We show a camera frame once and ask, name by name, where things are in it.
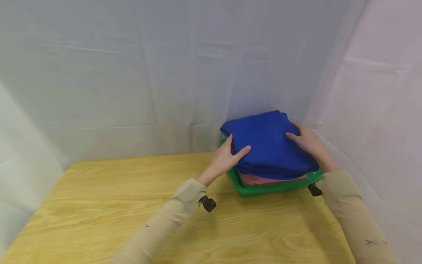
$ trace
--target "wooden table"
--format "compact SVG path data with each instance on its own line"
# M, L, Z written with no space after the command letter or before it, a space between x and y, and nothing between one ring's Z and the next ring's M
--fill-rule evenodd
M212 153L71 165L1 264L109 263L132 235ZM354 263L323 198L308 190L241 198L223 175L203 208L168 240L153 263Z

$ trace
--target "left hand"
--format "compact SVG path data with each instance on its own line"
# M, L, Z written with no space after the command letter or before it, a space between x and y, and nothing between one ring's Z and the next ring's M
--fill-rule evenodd
M208 187L216 178L235 166L241 158L251 151L252 147L246 146L236 155L232 155L232 140L233 135L230 135L226 142L217 149L208 168L196 179L199 183Z

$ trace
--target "white curtain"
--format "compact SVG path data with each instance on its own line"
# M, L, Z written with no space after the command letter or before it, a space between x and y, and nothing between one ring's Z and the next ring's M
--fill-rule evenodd
M369 3L318 130L406 264L422 259L420 10L420 0Z
M304 119L349 4L4 0L0 79L63 168L211 151L226 119Z
M0 82L0 259L62 175L44 136Z

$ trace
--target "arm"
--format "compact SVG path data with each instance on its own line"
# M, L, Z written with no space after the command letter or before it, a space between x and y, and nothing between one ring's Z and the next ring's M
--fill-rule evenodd
M300 136L287 133L303 150L317 160L322 172L315 185L323 192L326 205L343 229L357 264L395 264L393 252L359 194L353 180L325 149L318 136L299 123Z
M231 154L232 135L217 149L209 167L197 178L185 182L163 207L143 226L113 264L146 264L185 220L199 208L199 200L205 196L207 187L221 174L228 171L251 150L244 147L236 155Z

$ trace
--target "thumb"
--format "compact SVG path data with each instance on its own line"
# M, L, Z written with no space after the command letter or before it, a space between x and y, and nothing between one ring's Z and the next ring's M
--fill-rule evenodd
M293 133L287 132L286 137L291 141L295 142L296 144L299 143L300 136L297 136Z
M236 160L236 163L243 158L244 156L246 156L246 154L249 153L249 151L251 151L252 147L251 146L246 146L243 149L241 149L236 155L234 155L233 157Z

